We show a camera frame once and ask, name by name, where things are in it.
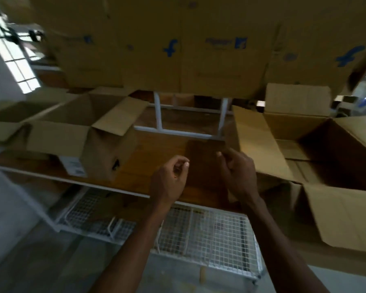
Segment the person's right hand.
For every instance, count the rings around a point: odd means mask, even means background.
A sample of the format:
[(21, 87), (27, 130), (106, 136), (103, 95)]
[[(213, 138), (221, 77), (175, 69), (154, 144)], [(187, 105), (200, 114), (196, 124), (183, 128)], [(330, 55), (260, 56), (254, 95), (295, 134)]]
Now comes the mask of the person's right hand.
[(260, 200), (257, 174), (252, 158), (245, 153), (226, 148), (221, 151), (227, 159), (230, 172), (221, 172), (228, 191), (240, 202), (251, 208)]

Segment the person's left hand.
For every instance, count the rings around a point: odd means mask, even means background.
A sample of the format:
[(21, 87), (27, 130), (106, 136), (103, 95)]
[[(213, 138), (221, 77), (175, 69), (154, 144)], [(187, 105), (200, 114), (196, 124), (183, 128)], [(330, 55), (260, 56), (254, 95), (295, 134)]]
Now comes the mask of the person's left hand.
[(161, 165), (152, 175), (149, 196), (159, 210), (169, 210), (182, 195), (186, 183), (180, 183), (172, 176), (173, 168), (188, 168), (190, 161), (176, 155)]

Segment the person's left forearm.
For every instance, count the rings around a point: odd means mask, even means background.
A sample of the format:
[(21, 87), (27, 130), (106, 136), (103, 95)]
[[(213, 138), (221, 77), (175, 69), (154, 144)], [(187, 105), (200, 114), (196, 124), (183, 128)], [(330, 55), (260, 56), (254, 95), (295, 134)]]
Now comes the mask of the person's left forearm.
[(158, 230), (175, 201), (169, 196), (152, 200), (141, 221), (88, 293), (136, 292)]

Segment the person's right forearm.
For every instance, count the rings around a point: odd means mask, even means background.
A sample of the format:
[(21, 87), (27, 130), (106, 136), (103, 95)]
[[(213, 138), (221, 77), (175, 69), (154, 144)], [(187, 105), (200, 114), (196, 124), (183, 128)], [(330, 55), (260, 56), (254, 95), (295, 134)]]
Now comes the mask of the person's right forearm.
[(245, 193), (240, 201), (276, 293), (330, 293), (293, 248), (258, 193)]

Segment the open cardboard box white label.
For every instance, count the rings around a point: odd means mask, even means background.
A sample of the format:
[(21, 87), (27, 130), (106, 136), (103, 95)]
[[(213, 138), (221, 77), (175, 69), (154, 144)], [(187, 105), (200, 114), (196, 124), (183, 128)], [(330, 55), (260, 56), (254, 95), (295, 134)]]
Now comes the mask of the open cardboard box white label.
[(137, 147), (136, 120), (149, 102), (98, 87), (30, 122), (28, 151), (58, 157), (73, 177), (113, 181)]

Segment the large open cardboard box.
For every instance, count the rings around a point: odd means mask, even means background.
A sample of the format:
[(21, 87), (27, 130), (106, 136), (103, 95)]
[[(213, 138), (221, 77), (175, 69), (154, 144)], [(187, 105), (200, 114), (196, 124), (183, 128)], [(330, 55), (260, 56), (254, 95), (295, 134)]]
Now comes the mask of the large open cardboard box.
[(321, 240), (366, 252), (366, 116), (330, 118), (324, 86), (268, 83), (263, 113), (233, 105), (225, 142), (251, 157), (259, 191), (302, 187)]

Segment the flattened cardboard box blue print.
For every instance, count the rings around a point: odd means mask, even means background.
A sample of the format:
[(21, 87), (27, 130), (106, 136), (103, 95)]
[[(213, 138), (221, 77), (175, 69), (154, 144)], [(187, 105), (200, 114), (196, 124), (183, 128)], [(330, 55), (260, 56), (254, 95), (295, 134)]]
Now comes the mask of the flattened cardboard box blue print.
[(73, 87), (249, 98), (287, 0), (29, 0)]
[(288, 0), (266, 83), (343, 89), (366, 51), (366, 0)]

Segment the plain open cardboard box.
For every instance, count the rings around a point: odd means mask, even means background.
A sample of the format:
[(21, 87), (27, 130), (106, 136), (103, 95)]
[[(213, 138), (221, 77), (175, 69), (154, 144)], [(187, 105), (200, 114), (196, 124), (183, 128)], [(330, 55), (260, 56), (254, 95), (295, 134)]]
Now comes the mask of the plain open cardboard box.
[(24, 101), (0, 101), (0, 146), (5, 146), (31, 121), (78, 96), (63, 88), (40, 87), (28, 93)]

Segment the white metal frame stand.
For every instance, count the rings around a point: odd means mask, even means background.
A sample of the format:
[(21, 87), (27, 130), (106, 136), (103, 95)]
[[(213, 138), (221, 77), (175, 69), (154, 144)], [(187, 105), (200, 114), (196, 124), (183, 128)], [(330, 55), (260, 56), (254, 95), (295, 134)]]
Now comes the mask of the white metal frame stand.
[(202, 140), (223, 140), (223, 127), (232, 117), (231, 98), (193, 94), (137, 92), (133, 97), (149, 101), (135, 121), (141, 132)]

